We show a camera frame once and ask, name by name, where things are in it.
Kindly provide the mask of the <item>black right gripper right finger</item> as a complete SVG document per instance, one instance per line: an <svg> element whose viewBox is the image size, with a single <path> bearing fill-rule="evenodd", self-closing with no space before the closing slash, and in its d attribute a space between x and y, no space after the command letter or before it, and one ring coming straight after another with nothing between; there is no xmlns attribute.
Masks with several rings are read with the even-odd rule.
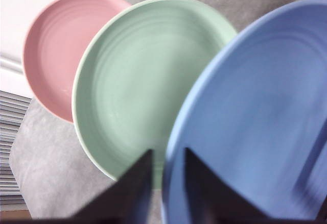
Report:
<svg viewBox="0 0 327 224"><path fill-rule="evenodd" d="M183 154L188 223L326 223L326 201L314 219L269 217L229 187L190 148L184 148Z"/></svg>

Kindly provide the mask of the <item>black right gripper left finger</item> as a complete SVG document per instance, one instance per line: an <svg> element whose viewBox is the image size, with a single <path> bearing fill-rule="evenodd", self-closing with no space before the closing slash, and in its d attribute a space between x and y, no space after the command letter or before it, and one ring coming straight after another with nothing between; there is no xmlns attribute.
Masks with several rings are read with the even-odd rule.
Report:
<svg viewBox="0 0 327 224"><path fill-rule="evenodd" d="M152 194L153 151L147 150L115 183L70 218L33 223L146 223Z"/></svg>

